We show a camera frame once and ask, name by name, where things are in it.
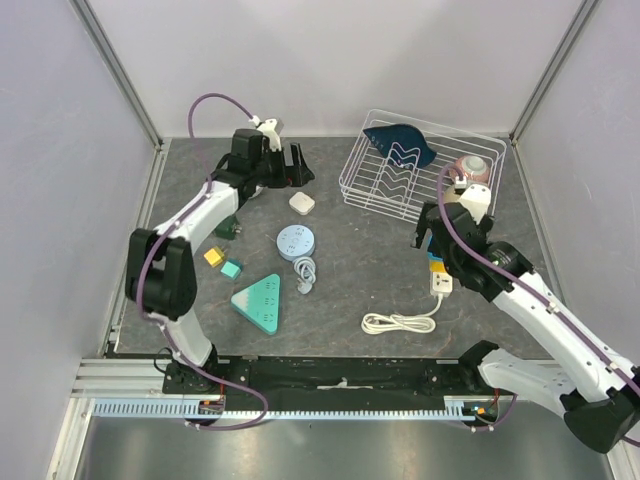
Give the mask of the white plug adapter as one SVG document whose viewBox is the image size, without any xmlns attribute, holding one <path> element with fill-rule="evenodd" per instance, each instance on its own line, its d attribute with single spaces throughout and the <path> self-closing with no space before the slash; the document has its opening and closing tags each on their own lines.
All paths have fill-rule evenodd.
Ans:
<svg viewBox="0 0 640 480">
<path fill-rule="evenodd" d="M 288 204 L 294 212 L 306 216 L 315 208 L 316 201 L 303 192 L 297 192 L 289 199 Z"/>
</svg>

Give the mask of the blue cube plug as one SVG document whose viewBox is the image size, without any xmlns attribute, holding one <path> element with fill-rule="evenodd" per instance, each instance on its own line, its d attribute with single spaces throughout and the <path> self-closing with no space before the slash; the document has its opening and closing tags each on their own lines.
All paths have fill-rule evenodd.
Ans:
<svg viewBox="0 0 640 480">
<path fill-rule="evenodd" d="M 443 262 L 443 259 L 440 255 L 438 255 L 433 247 L 433 236 L 429 235 L 428 238 L 425 240 L 426 242 L 426 252 L 427 252 L 427 258 L 432 261 L 432 262 Z"/>
</svg>

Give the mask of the yellow plug adapter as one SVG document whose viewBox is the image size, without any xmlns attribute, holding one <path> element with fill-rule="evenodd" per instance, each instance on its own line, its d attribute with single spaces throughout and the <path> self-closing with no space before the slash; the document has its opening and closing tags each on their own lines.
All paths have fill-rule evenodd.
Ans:
<svg viewBox="0 0 640 480">
<path fill-rule="evenodd" d="M 429 269 L 431 272 L 435 272 L 435 273 L 446 273 L 446 267 L 444 265 L 444 262 L 442 260 L 433 260 L 430 259 L 429 260 Z"/>
</svg>

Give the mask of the round light blue socket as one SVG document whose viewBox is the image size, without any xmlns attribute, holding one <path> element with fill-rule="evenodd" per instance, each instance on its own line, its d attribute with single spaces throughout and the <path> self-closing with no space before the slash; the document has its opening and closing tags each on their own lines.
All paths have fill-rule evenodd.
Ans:
<svg viewBox="0 0 640 480">
<path fill-rule="evenodd" d="M 283 228 L 276 237 L 280 256 L 290 262 L 299 257 L 311 256 L 315 251 L 315 236 L 310 228 L 294 224 Z"/>
</svg>

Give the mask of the white power strip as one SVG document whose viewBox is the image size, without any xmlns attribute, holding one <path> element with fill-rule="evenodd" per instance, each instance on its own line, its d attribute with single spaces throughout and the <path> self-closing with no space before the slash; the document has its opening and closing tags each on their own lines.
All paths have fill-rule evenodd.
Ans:
<svg viewBox="0 0 640 480">
<path fill-rule="evenodd" d="M 453 291 L 453 278 L 446 272 L 434 271 L 430 278 L 430 293 L 434 297 L 448 297 Z"/>
</svg>

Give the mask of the dark green cube plug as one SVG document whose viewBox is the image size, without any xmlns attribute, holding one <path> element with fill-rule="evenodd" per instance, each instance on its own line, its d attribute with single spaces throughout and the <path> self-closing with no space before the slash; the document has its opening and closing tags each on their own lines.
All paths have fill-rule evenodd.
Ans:
<svg viewBox="0 0 640 480">
<path fill-rule="evenodd" d="M 213 231 L 217 238 L 234 240 L 242 232 L 242 226 L 236 215 L 225 218 Z"/>
</svg>

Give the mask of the teal cube plug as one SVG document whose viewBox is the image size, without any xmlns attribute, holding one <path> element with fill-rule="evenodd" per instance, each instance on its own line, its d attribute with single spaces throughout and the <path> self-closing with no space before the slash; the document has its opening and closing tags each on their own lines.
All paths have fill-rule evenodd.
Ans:
<svg viewBox="0 0 640 480">
<path fill-rule="evenodd" d="M 243 266 L 239 261 L 229 259 L 222 265 L 220 273 L 229 279 L 236 280 L 242 273 L 242 270 Z"/>
</svg>

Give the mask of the yellow cube plug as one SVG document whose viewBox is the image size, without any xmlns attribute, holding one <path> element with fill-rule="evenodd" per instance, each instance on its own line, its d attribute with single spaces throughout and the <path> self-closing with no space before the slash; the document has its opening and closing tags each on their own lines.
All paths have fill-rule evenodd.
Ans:
<svg viewBox="0 0 640 480">
<path fill-rule="evenodd" d="M 219 246 L 207 250 L 203 257 L 212 268 L 222 265 L 227 259 L 226 252 Z"/>
</svg>

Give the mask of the teal triangular power strip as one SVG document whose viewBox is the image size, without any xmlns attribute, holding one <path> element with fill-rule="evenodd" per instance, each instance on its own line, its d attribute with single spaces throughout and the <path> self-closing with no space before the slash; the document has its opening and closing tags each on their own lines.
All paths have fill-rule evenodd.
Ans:
<svg viewBox="0 0 640 480">
<path fill-rule="evenodd" d="M 281 278 L 271 274 L 231 297 L 232 307 L 246 320 L 268 335 L 279 326 Z"/>
</svg>

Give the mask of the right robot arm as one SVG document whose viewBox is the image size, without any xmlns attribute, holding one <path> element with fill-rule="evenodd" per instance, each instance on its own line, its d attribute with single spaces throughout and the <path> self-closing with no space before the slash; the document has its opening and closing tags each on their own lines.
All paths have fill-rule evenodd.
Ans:
<svg viewBox="0 0 640 480">
<path fill-rule="evenodd" d="M 513 245 L 491 241 L 489 215 L 475 221 L 459 202 L 424 203 L 415 245 L 442 260 L 466 289 L 521 325 L 556 361 L 546 374 L 499 346 L 481 341 L 464 357 L 458 381 L 467 392 L 507 390 L 560 416 L 573 435 L 607 453 L 639 421 L 639 367 L 600 340 L 551 291 Z"/>
</svg>

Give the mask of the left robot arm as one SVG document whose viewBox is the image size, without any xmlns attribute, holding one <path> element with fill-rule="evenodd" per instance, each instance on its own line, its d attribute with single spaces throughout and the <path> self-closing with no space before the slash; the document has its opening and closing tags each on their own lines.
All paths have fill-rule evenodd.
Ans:
<svg viewBox="0 0 640 480">
<path fill-rule="evenodd" d="M 129 237 L 126 297 L 140 317 L 159 327 L 176 361 L 188 365 L 185 382 L 208 393 L 219 369 L 208 361 L 214 346 L 194 311 L 197 278 L 194 254 L 218 225 L 255 196 L 260 187 L 301 188 L 315 179 L 297 142 L 287 160 L 276 136 L 264 127 L 238 129 L 231 148 L 178 213 L 158 226 L 138 228 Z"/>
</svg>

